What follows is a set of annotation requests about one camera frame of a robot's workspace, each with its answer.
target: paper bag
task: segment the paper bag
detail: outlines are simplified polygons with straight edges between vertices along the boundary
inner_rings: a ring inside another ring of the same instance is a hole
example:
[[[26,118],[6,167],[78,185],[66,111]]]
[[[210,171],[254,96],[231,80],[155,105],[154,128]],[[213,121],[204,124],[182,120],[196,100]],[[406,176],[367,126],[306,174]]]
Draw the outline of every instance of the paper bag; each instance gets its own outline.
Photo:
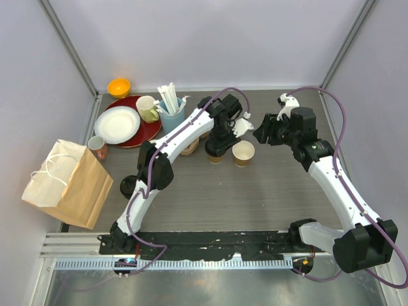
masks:
[[[86,146],[58,140],[22,199],[67,224],[93,229],[112,182]]]

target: mug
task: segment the mug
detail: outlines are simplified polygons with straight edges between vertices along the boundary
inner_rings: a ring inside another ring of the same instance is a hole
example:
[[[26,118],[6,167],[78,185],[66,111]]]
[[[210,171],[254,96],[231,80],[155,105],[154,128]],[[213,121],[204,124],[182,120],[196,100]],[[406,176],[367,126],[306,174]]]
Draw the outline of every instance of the mug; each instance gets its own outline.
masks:
[[[104,160],[108,153],[108,144],[106,143],[105,139],[100,136],[93,136],[88,141],[88,148],[89,150],[95,152],[100,160]]]
[[[152,123],[159,120],[159,114],[156,112],[154,105],[154,98],[150,96],[143,96],[136,101],[136,108],[138,109],[140,117],[147,123]]]

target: white plate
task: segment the white plate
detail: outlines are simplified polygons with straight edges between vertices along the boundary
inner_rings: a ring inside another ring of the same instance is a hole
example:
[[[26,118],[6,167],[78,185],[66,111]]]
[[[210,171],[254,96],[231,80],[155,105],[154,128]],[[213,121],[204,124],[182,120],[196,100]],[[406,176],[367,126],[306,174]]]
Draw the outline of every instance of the white plate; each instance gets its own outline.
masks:
[[[102,137],[111,145],[132,138],[140,126],[140,116],[136,110],[127,106],[116,106],[103,112],[95,122],[95,135]]]

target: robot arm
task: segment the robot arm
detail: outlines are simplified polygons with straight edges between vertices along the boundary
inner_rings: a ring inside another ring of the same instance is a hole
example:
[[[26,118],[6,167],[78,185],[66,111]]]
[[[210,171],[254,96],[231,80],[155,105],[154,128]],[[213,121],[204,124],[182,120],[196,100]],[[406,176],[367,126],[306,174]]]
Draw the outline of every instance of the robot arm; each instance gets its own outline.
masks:
[[[242,112],[242,106],[238,99],[228,94],[223,100],[213,101],[209,107],[202,108],[210,101],[211,97],[201,100],[198,107],[181,125],[171,133],[158,139],[155,144],[144,142],[140,147],[138,157],[138,174],[135,186],[132,186],[133,194],[123,214],[117,219],[111,229],[110,236],[103,237],[103,243],[112,246],[123,253],[132,253],[135,241],[128,227],[134,233],[140,230],[142,219],[147,209],[157,194],[166,188],[173,180],[171,164],[176,157],[195,139],[202,134],[211,131],[205,144],[205,150],[211,156],[223,156],[225,152],[238,143],[240,136],[248,130],[254,129],[252,124],[245,118],[236,120]],[[149,163],[152,156],[162,148],[153,162],[150,173],[149,185]],[[136,193],[147,195],[136,196]]]
[[[331,229],[313,219],[291,224],[291,241],[300,247],[314,245],[334,255],[339,267],[346,273],[387,263],[391,259],[392,247],[365,218],[371,218],[395,241],[397,227],[392,220],[382,221],[354,188],[337,164],[342,178],[365,207],[360,212],[333,168],[333,148],[317,137],[316,116],[310,108],[300,107],[294,97],[283,94],[278,102],[279,114],[266,114],[260,128],[253,135],[259,143],[288,145],[293,157],[302,164],[306,172],[321,186],[339,216],[342,230]]]

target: blue cup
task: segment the blue cup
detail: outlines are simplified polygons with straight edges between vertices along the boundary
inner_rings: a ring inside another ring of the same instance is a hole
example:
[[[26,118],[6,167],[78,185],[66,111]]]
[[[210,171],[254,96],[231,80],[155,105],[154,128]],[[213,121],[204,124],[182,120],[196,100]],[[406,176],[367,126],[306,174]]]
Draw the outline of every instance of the blue cup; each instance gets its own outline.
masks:
[[[177,98],[177,102],[178,106],[180,106],[183,101]],[[160,101],[159,105],[165,110],[167,110],[167,107],[163,100]],[[163,125],[164,132],[168,134],[186,119],[186,107],[183,107],[183,109],[175,115],[167,116],[164,113],[159,113],[159,115],[161,124]]]

